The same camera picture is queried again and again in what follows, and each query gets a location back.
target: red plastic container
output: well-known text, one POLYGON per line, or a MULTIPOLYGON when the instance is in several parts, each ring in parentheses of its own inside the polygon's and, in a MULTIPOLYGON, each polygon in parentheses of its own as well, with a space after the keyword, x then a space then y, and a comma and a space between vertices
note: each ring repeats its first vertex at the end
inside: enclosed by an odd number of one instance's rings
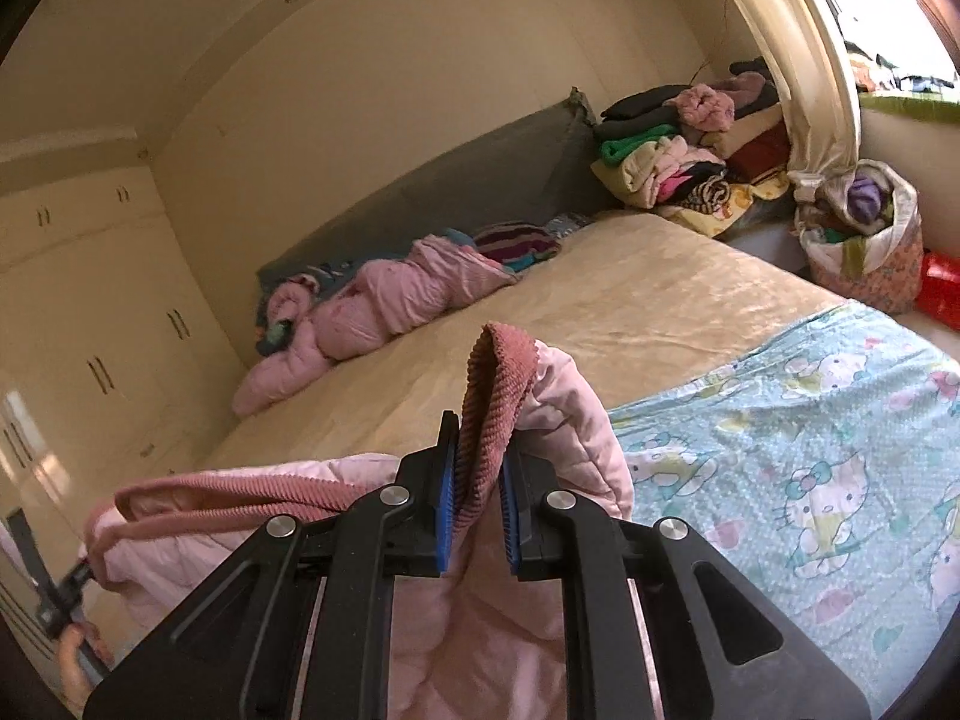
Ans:
POLYGON ((917 309, 960 330, 960 260, 935 252, 923 257, 923 287, 917 309))

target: window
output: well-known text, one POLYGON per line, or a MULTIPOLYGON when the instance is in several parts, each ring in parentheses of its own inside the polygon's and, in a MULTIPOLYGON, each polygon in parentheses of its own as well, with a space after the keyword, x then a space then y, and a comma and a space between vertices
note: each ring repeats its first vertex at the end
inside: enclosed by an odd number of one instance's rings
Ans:
POLYGON ((848 44, 890 69, 889 84, 884 85, 906 91, 939 91, 960 98, 960 89, 928 80, 952 83, 958 76, 917 0, 827 1, 848 44))

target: beige bed sheet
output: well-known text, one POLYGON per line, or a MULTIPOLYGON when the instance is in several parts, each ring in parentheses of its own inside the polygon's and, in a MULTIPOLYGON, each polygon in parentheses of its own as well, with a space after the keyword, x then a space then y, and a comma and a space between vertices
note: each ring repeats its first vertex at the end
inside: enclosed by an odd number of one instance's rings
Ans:
POLYGON ((603 404, 677 386, 840 298, 655 215, 609 218, 566 239, 520 284, 338 365, 241 423, 208 469, 432 445, 459 413, 485 322, 522 327, 576 360, 603 404))

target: white wardrobe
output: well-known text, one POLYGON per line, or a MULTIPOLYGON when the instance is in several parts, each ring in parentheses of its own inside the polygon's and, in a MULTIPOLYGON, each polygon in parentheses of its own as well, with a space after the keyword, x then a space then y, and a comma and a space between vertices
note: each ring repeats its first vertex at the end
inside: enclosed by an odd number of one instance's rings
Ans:
POLYGON ((243 371, 147 167, 0 196, 0 504, 54 573, 95 501, 227 435, 243 371))

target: cream curtain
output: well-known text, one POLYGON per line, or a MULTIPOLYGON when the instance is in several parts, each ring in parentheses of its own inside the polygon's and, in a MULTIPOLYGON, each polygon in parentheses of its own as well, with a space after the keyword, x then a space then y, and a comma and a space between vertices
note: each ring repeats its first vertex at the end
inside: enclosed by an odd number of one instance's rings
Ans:
POLYGON ((856 165, 860 106, 843 37, 826 0, 733 0, 774 74, 793 142, 798 201, 856 165))

